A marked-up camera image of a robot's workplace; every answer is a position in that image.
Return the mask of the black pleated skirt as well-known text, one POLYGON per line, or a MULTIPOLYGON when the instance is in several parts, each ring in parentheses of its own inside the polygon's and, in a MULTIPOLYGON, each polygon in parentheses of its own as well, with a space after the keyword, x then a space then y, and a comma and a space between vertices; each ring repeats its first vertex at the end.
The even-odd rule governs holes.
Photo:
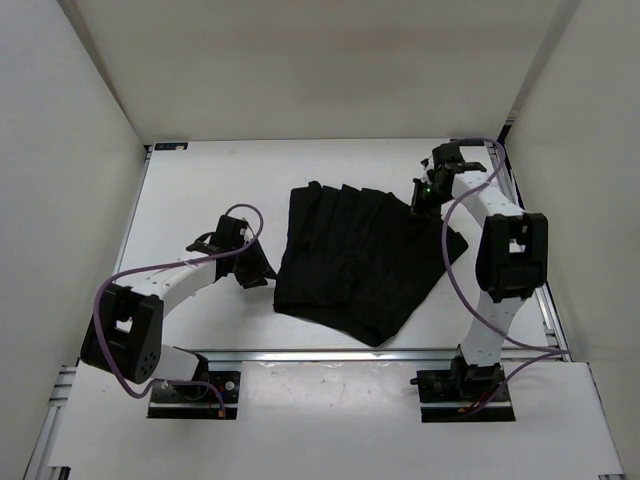
MULTIPOLYGON (((275 312, 384 344, 446 272, 442 225, 392 193, 316 181, 293 189, 275 312)), ((447 246, 456 261, 468 243, 449 230, 447 246)))

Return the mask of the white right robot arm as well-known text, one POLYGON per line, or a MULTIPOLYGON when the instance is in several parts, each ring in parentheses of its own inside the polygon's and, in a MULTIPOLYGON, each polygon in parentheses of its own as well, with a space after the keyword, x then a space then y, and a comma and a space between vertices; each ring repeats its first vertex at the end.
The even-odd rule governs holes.
POLYGON ((497 387, 502 378, 500 360, 505 342, 521 349, 549 351, 509 336, 518 311, 547 280, 548 220, 509 200, 494 182, 495 177, 475 164, 466 171, 431 169, 413 180, 414 213, 439 214, 443 204, 451 204, 443 220, 441 248, 454 291, 473 321, 458 346, 443 387, 464 400, 497 387), (476 306, 464 297, 454 279, 448 253, 448 223, 460 205, 482 228, 475 263, 480 289, 476 306))

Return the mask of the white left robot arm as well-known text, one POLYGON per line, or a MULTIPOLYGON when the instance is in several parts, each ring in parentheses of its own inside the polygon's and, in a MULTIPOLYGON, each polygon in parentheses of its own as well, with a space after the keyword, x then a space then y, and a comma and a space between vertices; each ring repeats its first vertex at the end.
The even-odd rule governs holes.
POLYGON ((197 241, 174 262, 121 271, 94 298, 81 361, 112 374, 135 399, 153 387, 175 386, 188 400, 217 394, 193 351, 163 343, 164 320, 200 290, 233 275, 243 288, 261 287, 276 277, 258 240, 222 248, 197 241))

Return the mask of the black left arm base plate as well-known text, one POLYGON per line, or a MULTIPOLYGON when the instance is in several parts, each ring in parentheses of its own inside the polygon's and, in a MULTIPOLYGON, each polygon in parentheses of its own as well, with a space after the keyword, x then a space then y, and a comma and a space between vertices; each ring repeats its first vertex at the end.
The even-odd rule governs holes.
POLYGON ((147 417, 166 420, 236 420, 239 410, 241 372, 213 370, 198 385, 154 386, 147 417))

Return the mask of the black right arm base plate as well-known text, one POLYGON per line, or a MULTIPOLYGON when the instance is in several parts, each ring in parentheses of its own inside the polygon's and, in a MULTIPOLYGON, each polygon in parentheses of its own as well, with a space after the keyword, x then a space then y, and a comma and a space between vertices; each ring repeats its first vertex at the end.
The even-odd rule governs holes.
POLYGON ((504 379, 500 366, 479 375, 452 369, 419 370, 409 384, 417 388, 423 424, 515 422, 508 388, 492 397, 504 379))

